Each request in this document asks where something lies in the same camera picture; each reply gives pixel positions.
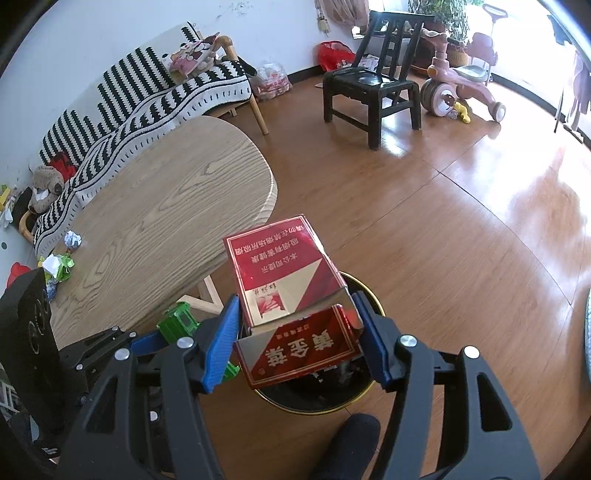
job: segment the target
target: cigarette pack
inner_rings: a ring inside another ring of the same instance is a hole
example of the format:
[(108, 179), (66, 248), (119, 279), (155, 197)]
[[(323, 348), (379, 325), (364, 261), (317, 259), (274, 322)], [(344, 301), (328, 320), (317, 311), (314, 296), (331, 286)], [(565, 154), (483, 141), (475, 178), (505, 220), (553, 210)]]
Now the cigarette pack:
[(247, 334), (236, 350), (251, 388), (359, 355), (363, 323), (304, 216), (224, 239)]

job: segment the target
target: green toy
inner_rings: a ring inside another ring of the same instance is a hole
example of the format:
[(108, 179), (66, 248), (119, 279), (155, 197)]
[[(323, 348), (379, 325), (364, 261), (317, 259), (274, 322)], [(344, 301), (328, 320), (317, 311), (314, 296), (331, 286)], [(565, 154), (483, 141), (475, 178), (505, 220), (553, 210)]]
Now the green toy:
[[(191, 307), (186, 301), (178, 302), (174, 307), (164, 312), (164, 320), (156, 325), (161, 335), (169, 345), (177, 342), (179, 338), (190, 337), (199, 328), (200, 323), (191, 315)], [(231, 380), (238, 375), (240, 367), (228, 362), (223, 375), (223, 382)]]

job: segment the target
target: foot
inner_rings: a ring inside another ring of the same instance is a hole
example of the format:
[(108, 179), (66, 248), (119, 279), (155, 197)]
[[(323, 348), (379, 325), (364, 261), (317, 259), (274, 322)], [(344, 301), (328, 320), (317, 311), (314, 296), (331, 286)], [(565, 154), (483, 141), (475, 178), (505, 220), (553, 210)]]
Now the foot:
[(361, 480), (378, 446), (379, 427), (379, 420), (371, 415), (351, 415), (308, 479)]

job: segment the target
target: blue gripper pad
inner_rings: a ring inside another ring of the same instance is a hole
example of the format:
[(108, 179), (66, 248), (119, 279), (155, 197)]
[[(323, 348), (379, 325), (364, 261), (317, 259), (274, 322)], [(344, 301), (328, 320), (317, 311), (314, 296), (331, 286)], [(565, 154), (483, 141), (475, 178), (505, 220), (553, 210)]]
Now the blue gripper pad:
[(129, 348), (135, 356), (141, 356), (156, 353), (167, 346), (168, 342), (166, 341), (166, 338), (164, 338), (158, 330), (155, 330), (136, 338), (131, 342)]
[(368, 364), (372, 378), (388, 390), (390, 384), (404, 376), (404, 365), (396, 358), (394, 346), (400, 337), (400, 330), (392, 319), (374, 312), (365, 293), (351, 295), (363, 320), (363, 333), (359, 344)]
[(203, 393), (211, 393), (214, 387), (222, 382), (232, 354), (232, 346), (238, 338), (240, 315), (240, 301), (234, 295), (226, 303), (219, 317), (205, 320), (193, 333), (203, 362), (203, 376), (200, 382)]

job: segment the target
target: black chair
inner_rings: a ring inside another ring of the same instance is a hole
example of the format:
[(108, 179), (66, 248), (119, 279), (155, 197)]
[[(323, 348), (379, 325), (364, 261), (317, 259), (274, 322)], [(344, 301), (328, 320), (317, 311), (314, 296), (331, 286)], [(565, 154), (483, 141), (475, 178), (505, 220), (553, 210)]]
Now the black chair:
[[(368, 133), (368, 144), (373, 150), (379, 149), (382, 136), (382, 118), (401, 110), (409, 109), (414, 130), (421, 129), (421, 98), (418, 84), (407, 80), (410, 64), (417, 49), (423, 24), (433, 21), (433, 15), (417, 15), (405, 12), (375, 12), (369, 16), (369, 27), (357, 50), (352, 66), (332, 72), (326, 72), (322, 83), (324, 96), (324, 121), (332, 122), (333, 114)], [(412, 33), (404, 32), (405, 22), (409, 22)], [(380, 31), (386, 25), (385, 32)], [(373, 36), (384, 36), (378, 67), (375, 72), (359, 67), (359, 61), (365, 54), (369, 40)], [(401, 70), (396, 78), (396, 70), (402, 39), (410, 38)], [(389, 71), (382, 74), (386, 58), (390, 57)], [(406, 90), (408, 100), (401, 99), (400, 93)], [(345, 95), (368, 106), (368, 124), (357, 121), (333, 109), (332, 97)], [(382, 100), (389, 98), (392, 105), (382, 108)]]

